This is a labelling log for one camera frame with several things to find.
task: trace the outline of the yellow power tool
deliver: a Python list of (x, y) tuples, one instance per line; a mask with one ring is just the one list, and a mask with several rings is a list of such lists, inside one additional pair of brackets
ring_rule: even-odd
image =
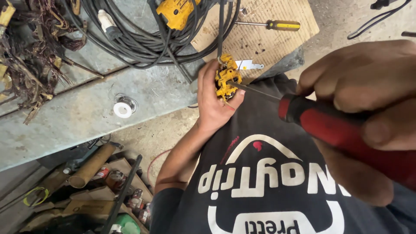
[(237, 91), (236, 87), (228, 85), (226, 82), (231, 80), (240, 84), (241, 74), (237, 70), (237, 63), (234, 61), (230, 54), (223, 54), (219, 58), (220, 69), (217, 70), (215, 75), (215, 86), (217, 97), (222, 97), (224, 101), (232, 98)]
[(165, 0), (156, 9), (158, 14), (162, 14), (167, 20), (167, 26), (171, 29), (183, 30), (188, 16), (193, 11), (191, 0)]

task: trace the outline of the white spool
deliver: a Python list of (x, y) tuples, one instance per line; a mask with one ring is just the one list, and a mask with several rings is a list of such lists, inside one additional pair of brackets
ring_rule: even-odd
[(114, 113), (120, 118), (128, 118), (133, 113), (133, 110), (131, 109), (131, 106), (129, 106), (125, 102), (118, 102), (113, 107)]

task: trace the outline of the coiled cable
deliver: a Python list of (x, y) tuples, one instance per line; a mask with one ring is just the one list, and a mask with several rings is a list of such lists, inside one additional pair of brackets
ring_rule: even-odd
[[(82, 29), (82, 20), (72, 12), (67, 1), (62, 1), (74, 26), (84, 34), (88, 40), (122, 61), (128, 67), (143, 70), (153, 66), (176, 65), (189, 83), (192, 81), (191, 76), (182, 68), (182, 65), (197, 61), (198, 59), (209, 55), (218, 47), (218, 39), (216, 39), (200, 52), (189, 55), (179, 55), (185, 47), (190, 46), (190, 42), (202, 27), (210, 7), (216, 1), (203, 0), (199, 5), (196, 4), (195, 0), (191, 0), (191, 2), (194, 5), (194, 11), (189, 15), (185, 28), (182, 31), (179, 31), (172, 30), (166, 26), (161, 16), (156, 12), (157, 6), (155, 0), (147, 0), (159, 27), (159, 31), (149, 33), (133, 24), (119, 10), (113, 0), (81, 0), (81, 4), (87, 15), (104, 36), (105, 32), (102, 30), (101, 23), (98, 20), (98, 11), (100, 9), (104, 9), (113, 18), (117, 27), (123, 33), (122, 37), (114, 40), (102, 40), (91, 30), (85, 32)], [(237, 0), (236, 9), (239, 9), (240, 2), (241, 0)], [(224, 30), (224, 34), (222, 35), (223, 39), (228, 36), (237, 20), (239, 11), (236, 10), (231, 18), (232, 10), (233, 2), (229, 2), (227, 17), (224, 22), (224, 28), (226, 30)], [(126, 29), (123, 26), (124, 24), (133, 28), (134, 32)], [(128, 62), (123, 57), (131, 59), (133, 62)]]

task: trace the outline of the dirty floor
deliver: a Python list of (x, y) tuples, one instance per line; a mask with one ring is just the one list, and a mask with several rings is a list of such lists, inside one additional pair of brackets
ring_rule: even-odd
[[(354, 40), (347, 40), (347, 35), (356, 30), (367, 20), (379, 13), (388, 11), (402, 4), (397, 1), (390, 7), (371, 10), (374, 1), (330, 1), (310, 0), (312, 11), (319, 25), (320, 33), (304, 45), (305, 65), (287, 72), (289, 78), (298, 79), (300, 73), (327, 53), (357, 42), (403, 39), (403, 31), (416, 31), (416, 2), (409, 3), (397, 14), (377, 24)], [(147, 168), (156, 156), (171, 149), (178, 140), (192, 127), (198, 118), (198, 109), (184, 108), (173, 113), (160, 116), (147, 122), (120, 130), (112, 134), (112, 140), (125, 146), (127, 157), (143, 155), (141, 167), (143, 180), (147, 182)], [(151, 166), (149, 177), (152, 184), (167, 154), (159, 157)]]

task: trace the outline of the left hand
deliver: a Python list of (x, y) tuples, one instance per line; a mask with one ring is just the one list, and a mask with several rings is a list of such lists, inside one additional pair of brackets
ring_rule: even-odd
[(234, 97), (228, 100), (227, 106), (215, 93), (215, 73), (219, 64), (216, 59), (211, 60), (198, 74), (198, 108), (197, 125), (200, 130), (215, 133), (224, 126), (235, 110), (244, 100), (244, 90), (237, 90)]

